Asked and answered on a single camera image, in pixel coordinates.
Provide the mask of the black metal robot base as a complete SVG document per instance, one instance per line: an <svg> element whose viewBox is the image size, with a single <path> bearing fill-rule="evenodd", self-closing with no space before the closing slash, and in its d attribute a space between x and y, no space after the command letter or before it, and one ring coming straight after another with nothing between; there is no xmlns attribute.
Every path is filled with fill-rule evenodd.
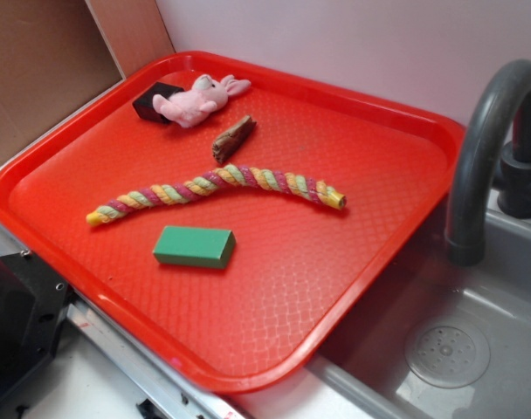
<svg viewBox="0 0 531 419"><path fill-rule="evenodd" d="M0 256L0 391L50 362L69 285L42 258Z"/></svg>

